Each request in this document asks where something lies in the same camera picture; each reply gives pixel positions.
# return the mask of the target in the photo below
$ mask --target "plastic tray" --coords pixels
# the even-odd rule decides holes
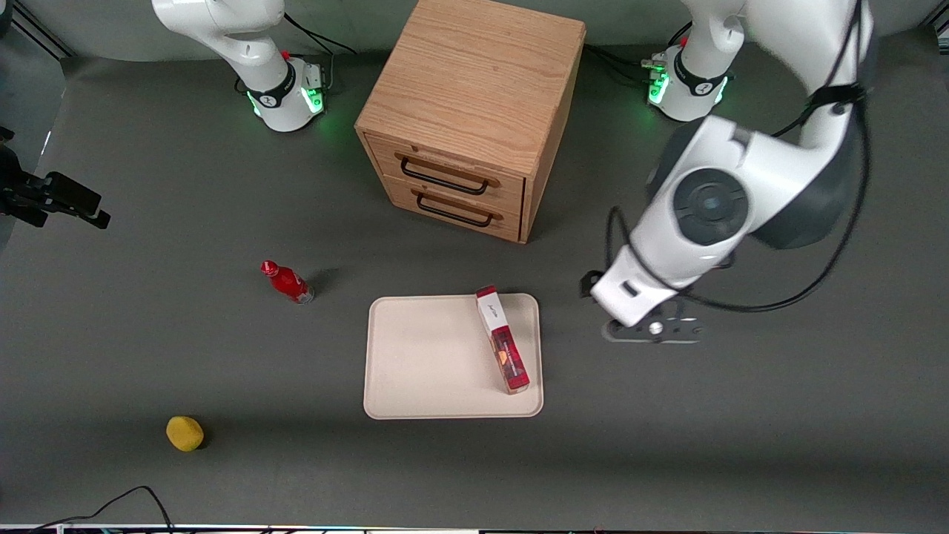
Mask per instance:
[[[474,295],[387,296],[369,308],[363,409],[373,419],[532,417],[544,407],[540,310],[501,295],[530,377],[508,395]]]

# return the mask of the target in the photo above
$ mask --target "red bottle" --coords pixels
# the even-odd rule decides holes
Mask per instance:
[[[270,277],[273,289],[289,296],[297,304],[306,304],[313,299],[313,291],[289,267],[281,267],[269,259],[260,265],[260,270]]]

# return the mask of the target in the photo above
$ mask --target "wooden cabinet top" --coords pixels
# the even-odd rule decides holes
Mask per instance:
[[[356,126],[532,177],[585,35],[489,0],[419,0]]]

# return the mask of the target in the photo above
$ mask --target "wooden drawer cabinet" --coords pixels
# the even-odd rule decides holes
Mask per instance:
[[[396,206],[495,236],[517,241],[520,213],[508,213],[490,205],[475,204],[441,193],[426,191],[398,178],[383,180],[385,192]]]
[[[477,168],[465,162],[420,151],[417,146],[392,143],[367,134],[372,157],[379,164],[382,179],[399,178],[443,197],[496,206],[521,212],[524,179]]]
[[[527,242],[585,35],[489,0],[419,0],[356,121],[389,199]]]

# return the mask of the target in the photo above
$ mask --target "wall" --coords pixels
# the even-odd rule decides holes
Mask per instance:
[[[19,30],[10,29],[0,39],[0,125],[16,134],[7,146],[28,172],[33,172],[40,160],[64,88],[59,62]],[[0,253],[13,221],[0,215]]]
[[[211,58],[206,48],[165,29],[149,0],[22,0],[77,52],[130,61]],[[675,0],[505,0],[586,22],[600,45],[660,43],[689,20]],[[916,26],[939,0],[870,0],[881,34]],[[357,49],[388,49],[415,0],[287,0],[287,13],[314,31]],[[270,35],[281,48],[315,46],[282,23]]]

